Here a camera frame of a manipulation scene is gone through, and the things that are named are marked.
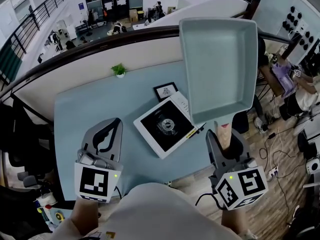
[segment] cardboard box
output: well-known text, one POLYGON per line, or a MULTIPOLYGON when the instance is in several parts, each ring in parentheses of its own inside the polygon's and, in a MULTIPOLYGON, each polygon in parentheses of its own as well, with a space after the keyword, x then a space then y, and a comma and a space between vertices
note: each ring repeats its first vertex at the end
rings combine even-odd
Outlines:
POLYGON ((131 22, 137 22, 138 21, 137 9, 129 10, 129 16, 130 16, 130 21, 131 22))

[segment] blue table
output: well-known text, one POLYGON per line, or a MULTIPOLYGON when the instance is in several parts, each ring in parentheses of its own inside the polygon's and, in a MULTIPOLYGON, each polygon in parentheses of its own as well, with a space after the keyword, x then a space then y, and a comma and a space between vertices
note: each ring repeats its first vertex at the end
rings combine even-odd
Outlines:
POLYGON ((183 61, 130 71, 121 79, 107 77, 57 95, 55 152, 65 200, 76 199, 74 163, 85 132, 110 118, 118 117, 123 122, 120 163, 124 169, 118 182, 122 195, 137 185, 165 183, 210 165, 205 136, 208 129, 214 130, 213 122, 208 122, 204 131, 187 140, 164 160, 156 155, 134 126, 135 119, 158 103, 153 87, 169 82, 175 82, 187 97, 183 61))

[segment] sneaker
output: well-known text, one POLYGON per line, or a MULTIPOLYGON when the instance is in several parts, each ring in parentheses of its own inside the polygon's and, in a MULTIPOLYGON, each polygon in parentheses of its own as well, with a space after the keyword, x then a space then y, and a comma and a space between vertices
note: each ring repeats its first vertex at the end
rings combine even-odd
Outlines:
POLYGON ((259 117, 256 117, 254 119, 254 125, 259 129, 260 133, 264 134, 267 132, 266 130, 263 129, 264 122, 262 122, 262 120, 259 117))

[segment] black framed picture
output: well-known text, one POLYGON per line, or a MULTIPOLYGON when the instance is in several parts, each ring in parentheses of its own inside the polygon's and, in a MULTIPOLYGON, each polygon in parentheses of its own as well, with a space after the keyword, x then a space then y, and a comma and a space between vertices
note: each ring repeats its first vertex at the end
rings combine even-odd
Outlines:
POLYGON ((169 82, 163 85, 153 87, 155 95, 157 96, 159 102, 162 102, 166 98, 170 97, 172 94, 178 91, 174 82, 169 82))

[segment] yellow object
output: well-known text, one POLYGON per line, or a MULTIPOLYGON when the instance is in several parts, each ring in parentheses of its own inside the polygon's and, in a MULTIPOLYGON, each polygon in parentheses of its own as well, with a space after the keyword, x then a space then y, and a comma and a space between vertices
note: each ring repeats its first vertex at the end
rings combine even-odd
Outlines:
POLYGON ((55 217, 57 218, 58 221, 61 221, 61 222, 63 222, 65 220, 65 217, 61 212, 57 212, 55 214, 55 217))

